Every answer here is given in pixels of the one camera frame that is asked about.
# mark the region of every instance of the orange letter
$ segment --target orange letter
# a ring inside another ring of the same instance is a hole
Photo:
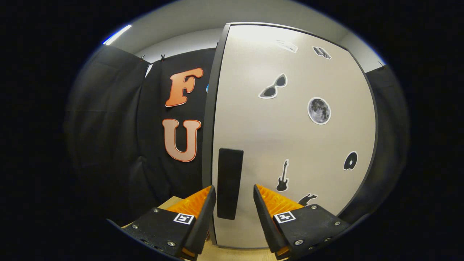
[[[163,120],[164,126],[164,146],[168,154],[182,162],[192,161],[197,155],[197,130],[201,127],[201,122],[196,120],[184,121],[184,127],[187,129],[187,149],[179,151],[175,145],[175,129],[179,122],[174,119]]]
[[[185,78],[189,76],[200,78],[203,76],[203,70],[201,68],[196,68],[171,76],[171,94],[169,95],[169,99],[166,101],[166,107],[182,105],[187,102],[187,97],[184,96],[184,89],[187,90],[187,93],[191,93],[195,87],[195,78],[190,77],[187,81],[185,81]]]

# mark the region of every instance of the guitar sticker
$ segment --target guitar sticker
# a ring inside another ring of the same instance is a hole
[[[288,162],[289,160],[286,159],[284,162],[284,170],[282,171],[282,176],[280,176],[277,179],[278,185],[276,187],[276,190],[279,192],[284,192],[289,188],[289,186],[287,185],[287,183],[289,182],[289,179],[285,177],[285,174],[287,173],[287,166],[289,165]]]
[[[313,198],[317,198],[317,195],[308,193],[306,196],[304,196],[300,201],[298,201],[298,204],[302,206],[307,206],[309,201]]]

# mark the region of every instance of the sunglasses sticker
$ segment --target sunglasses sticker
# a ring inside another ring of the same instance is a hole
[[[277,88],[284,88],[287,86],[287,76],[285,73],[281,73],[274,83],[268,87],[266,87],[258,97],[261,99],[272,99],[277,96]]]

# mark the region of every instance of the white door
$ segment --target white door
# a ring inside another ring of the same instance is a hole
[[[367,175],[375,135],[373,96],[347,50],[286,28],[230,26],[213,130],[218,194],[227,194],[218,186],[219,150],[242,150],[243,164],[234,218],[214,210],[217,244],[267,247],[253,201],[256,183],[338,215]]]

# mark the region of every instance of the moon sticker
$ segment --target moon sticker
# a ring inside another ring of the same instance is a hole
[[[314,97],[308,102],[308,115],[315,124],[324,125],[329,122],[332,111],[323,98]]]

